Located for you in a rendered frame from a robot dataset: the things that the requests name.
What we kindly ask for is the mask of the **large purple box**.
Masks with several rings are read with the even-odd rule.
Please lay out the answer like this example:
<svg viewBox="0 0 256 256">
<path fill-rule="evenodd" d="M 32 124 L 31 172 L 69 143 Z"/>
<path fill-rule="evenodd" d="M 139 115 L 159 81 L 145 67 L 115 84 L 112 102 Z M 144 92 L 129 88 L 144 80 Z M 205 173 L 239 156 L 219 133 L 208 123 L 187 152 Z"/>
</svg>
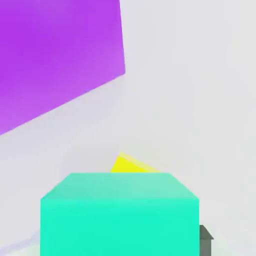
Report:
<svg viewBox="0 0 256 256">
<path fill-rule="evenodd" d="M 0 0 L 0 135 L 124 73 L 120 0 Z"/>
</svg>

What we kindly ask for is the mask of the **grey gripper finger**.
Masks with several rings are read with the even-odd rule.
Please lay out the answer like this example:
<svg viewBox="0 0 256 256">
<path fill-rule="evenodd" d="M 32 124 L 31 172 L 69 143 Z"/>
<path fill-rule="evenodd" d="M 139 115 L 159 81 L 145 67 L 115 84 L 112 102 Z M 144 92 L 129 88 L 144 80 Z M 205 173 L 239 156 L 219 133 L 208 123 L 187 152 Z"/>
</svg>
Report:
<svg viewBox="0 0 256 256">
<path fill-rule="evenodd" d="M 212 240 L 214 238 L 204 225 L 199 226 L 199 236 L 199 256 L 212 256 Z"/>
</svg>

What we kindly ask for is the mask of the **small yellow cube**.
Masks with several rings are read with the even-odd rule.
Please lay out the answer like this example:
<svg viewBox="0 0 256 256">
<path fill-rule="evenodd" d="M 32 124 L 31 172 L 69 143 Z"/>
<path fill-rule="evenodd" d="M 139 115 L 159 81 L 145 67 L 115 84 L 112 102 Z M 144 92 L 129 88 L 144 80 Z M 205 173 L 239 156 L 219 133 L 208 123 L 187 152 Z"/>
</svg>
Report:
<svg viewBox="0 0 256 256">
<path fill-rule="evenodd" d="M 112 173 L 159 173 L 160 171 L 145 164 L 134 157 L 119 153 L 111 169 Z"/>
</svg>

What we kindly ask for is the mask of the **small turquoise cube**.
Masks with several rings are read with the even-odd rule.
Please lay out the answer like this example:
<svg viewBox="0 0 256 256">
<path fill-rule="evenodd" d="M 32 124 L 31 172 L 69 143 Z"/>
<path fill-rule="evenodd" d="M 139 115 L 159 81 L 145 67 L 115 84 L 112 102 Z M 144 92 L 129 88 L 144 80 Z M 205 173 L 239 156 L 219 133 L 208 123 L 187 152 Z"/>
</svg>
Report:
<svg viewBox="0 0 256 256">
<path fill-rule="evenodd" d="M 72 173 L 40 201 L 40 256 L 200 256 L 199 212 L 169 173 Z"/>
</svg>

